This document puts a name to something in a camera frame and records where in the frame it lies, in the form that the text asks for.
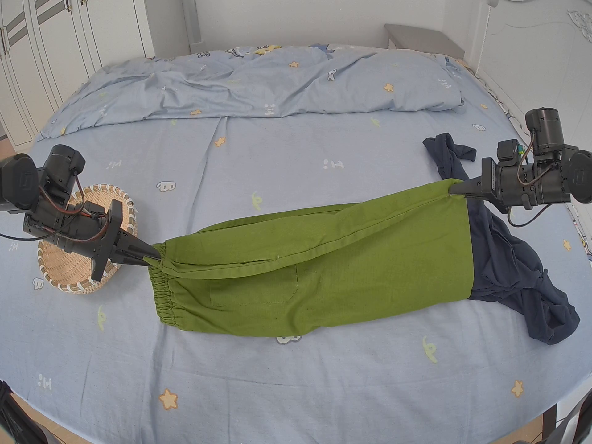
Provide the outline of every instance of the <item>robotic arm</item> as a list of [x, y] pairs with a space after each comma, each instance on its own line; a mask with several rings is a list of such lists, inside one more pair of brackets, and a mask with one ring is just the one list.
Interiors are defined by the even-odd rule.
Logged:
[[[570, 194], [581, 203], [592, 202], [592, 154], [564, 143], [559, 112], [537, 108], [525, 119], [532, 138], [526, 151], [517, 140], [499, 142], [499, 163], [483, 158], [481, 176], [455, 184], [448, 192], [489, 201], [502, 214], [516, 205], [530, 210], [539, 204], [569, 203]], [[527, 160], [530, 151], [533, 163]]]
[[101, 280], [108, 259], [140, 266], [148, 266], [144, 256], [160, 259], [151, 245], [120, 228], [121, 202], [113, 200], [107, 213], [84, 196], [78, 205], [68, 204], [75, 182], [82, 193], [78, 174], [84, 166], [82, 155], [63, 144], [52, 148], [40, 169], [22, 153], [0, 161], [0, 211], [23, 212], [26, 233], [91, 258], [94, 281]]

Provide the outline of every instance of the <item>bed sheet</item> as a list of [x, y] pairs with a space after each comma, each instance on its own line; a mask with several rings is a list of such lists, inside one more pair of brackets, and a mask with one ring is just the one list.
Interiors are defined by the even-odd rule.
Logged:
[[[79, 150], [82, 184], [128, 192], [138, 235], [155, 243], [439, 181], [421, 141], [445, 131], [478, 159], [495, 156], [516, 133], [468, 71], [455, 74], [462, 113], [170, 115], [44, 139], [31, 155], [41, 165], [56, 143]], [[480, 174], [479, 162], [463, 166]], [[515, 221], [530, 215], [516, 210]], [[8, 234], [20, 235], [21, 223], [0, 217]], [[531, 339], [524, 318], [501, 304], [468, 300], [303, 337], [181, 331], [159, 322], [145, 268], [123, 266], [99, 291], [68, 295], [43, 282], [35, 242], [1, 241], [0, 378], [95, 443], [490, 442], [592, 371], [592, 270], [568, 211], [554, 206], [513, 233], [581, 317], [560, 344]]]

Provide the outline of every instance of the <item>woven basket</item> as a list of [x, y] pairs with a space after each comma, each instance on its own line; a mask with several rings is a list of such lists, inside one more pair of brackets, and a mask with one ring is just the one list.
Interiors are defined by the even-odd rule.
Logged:
[[[138, 227], [136, 211], [130, 197], [120, 188], [110, 184], [95, 184], [84, 188], [86, 201], [101, 205], [108, 210], [111, 201], [116, 199], [123, 204], [123, 222], [121, 227], [137, 236]], [[82, 201], [77, 192], [70, 197], [71, 204]], [[52, 286], [64, 292], [87, 294], [98, 290], [115, 274], [121, 265], [107, 261], [107, 267], [100, 282], [91, 279], [91, 259], [77, 253], [65, 253], [54, 244], [40, 241], [37, 249], [37, 260], [41, 274]]]

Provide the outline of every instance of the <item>white wardrobe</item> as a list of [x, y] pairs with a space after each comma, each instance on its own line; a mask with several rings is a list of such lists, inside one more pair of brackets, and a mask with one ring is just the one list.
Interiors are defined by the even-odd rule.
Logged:
[[187, 54], [181, 0], [0, 0], [0, 123], [25, 151], [101, 67]]

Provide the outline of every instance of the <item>headboard post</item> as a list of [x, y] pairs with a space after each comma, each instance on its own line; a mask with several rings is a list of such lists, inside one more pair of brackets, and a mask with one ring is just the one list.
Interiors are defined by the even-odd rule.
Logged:
[[465, 52], [466, 62], [475, 69], [479, 70], [479, 62], [485, 43], [485, 34], [487, 33], [487, 24], [492, 7], [496, 7], [498, 0], [475, 0], [473, 11], [471, 12], [471, 23], [467, 35], [467, 50]]

